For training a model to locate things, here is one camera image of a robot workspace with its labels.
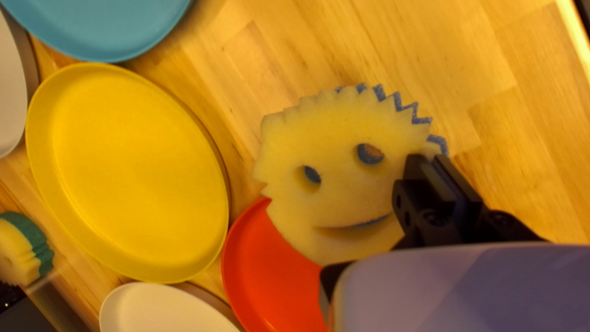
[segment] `orange plate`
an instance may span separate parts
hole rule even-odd
[[[322,267],[274,227],[269,198],[235,221],[223,248],[222,276],[235,315],[249,332],[326,332],[318,303]]]

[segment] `smiley face sponge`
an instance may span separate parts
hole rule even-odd
[[[16,212],[0,214],[0,280],[26,286],[53,268],[53,251],[43,232]]]
[[[406,156],[446,152],[417,106],[360,84],[265,116],[253,177],[267,184],[267,213],[285,240],[321,265],[385,252],[399,240],[391,195]]]

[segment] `sponge eye hole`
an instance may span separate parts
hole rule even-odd
[[[368,143],[357,145],[356,154],[358,155],[359,160],[367,165],[379,164],[385,157],[381,150]]]
[[[314,170],[312,167],[304,166],[303,172],[305,173],[305,177],[309,181],[311,181],[313,183],[317,183],[317,184],[322,183],[322,178],[320,177],[320,174],[318,174],[317,171]]]

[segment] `sponge mouth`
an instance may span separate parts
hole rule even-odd
[[[318,228],[326,228],[326,229],[347,229],[347,228],[351,228],[351,227],[366,227],[366,226],[372,226],[375,225],[385,219],[387,219],[387,217],[389,217],[393,212],[389,212],[387,214],[384,214],[381,217],[377,217],[377,218],[373,218],[370,219],[366,222],[360,222],[360,223],[356,223],[356,224],[352,224],[352,225],[348,225],[348,226],[336,226],[336,227],[318,227]]]

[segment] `wooden table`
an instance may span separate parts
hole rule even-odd
[[[33,42],[42,79],[76,62]],[[551,241],[589,242],[590,48],[570,0],[198,0],[165,40],[120,65],[208,128],[228,170],[232,219],[259,196],[250,170],[262,117],[367,82],[420,102],[490,207]],[[128,279],[66,236],[24,144],[0,160],[2,210],[42,227],[56,251],[47,282],[98,331],[102,300]],[[225,296],[219,262],[194,282]],[[44,287],[28,292],[60,329],[74,329],[35,291]]]

